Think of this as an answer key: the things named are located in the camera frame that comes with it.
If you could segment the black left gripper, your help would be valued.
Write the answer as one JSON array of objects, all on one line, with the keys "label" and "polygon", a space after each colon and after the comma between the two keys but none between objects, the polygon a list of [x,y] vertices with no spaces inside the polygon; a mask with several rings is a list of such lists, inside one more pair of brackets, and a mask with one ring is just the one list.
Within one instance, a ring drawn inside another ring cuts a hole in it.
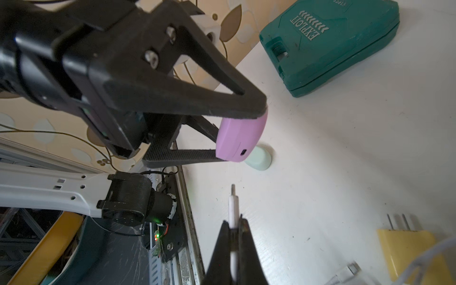
[{"label": "black left gripper", "polygon": [[151,13],[132,1],[75,1],[55,12],[1,2],[1,89],[80,117],[116,156],[163,152],[183,116],[165,110],[163,32],[176,1]]}]

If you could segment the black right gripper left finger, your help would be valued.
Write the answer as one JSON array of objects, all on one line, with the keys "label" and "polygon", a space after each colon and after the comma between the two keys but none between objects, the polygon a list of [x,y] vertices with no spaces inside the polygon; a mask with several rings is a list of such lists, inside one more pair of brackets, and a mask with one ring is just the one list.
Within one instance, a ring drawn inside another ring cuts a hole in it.
[{"label": "black right gripper left finger", "polygon": [[230,269],[231,230],[229,223],[223,221],[209,267],[205,273],[203,285],[231,285],[232,275]]}]

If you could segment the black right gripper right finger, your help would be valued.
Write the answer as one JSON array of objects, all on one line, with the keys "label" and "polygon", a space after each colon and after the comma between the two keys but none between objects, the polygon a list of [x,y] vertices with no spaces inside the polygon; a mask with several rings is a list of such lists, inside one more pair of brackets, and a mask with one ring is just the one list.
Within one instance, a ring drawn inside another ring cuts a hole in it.
[{"label": "black right gripper right finger", "polygon": [[239,218],[238,285],[268,285],[247,219]]}]

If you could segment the pink earbud case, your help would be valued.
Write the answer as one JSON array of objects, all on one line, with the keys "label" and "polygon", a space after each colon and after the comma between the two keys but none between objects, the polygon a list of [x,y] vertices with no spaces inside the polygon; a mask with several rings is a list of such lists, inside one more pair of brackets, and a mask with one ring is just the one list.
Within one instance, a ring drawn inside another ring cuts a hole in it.
[{"label": "pink earbud case", "polygon": [[252,153],[266,126],[268,110],[256,119],[223,118],[216,139],[216,157],[243,162]]}]

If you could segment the white charging cable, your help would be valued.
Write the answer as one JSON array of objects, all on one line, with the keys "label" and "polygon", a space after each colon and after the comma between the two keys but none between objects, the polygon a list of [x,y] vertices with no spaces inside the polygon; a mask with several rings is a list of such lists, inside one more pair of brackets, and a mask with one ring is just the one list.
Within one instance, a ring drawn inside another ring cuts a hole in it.
[{"label": "white charging cable", "polygon": [[231,250],[230,250],[230,274],[234,283],[236,283],[238,273],[238,237],[239,229],[239,197],[236,195],[235,184],[231,185],[229,197],[229,216],[228,222],[231,234]]}]

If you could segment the yellow charger plug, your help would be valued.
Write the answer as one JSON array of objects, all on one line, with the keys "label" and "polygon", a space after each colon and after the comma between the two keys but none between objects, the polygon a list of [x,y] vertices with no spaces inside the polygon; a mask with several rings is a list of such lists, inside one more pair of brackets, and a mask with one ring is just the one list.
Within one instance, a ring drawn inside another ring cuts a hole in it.
[{"label": "yellow charger plug", "polygon": [[389,278],[394,285],[454,285],[444,253],[456,247],[456,237],[438,241],[404,214],[387,214],[388,225],[377,235]]}]

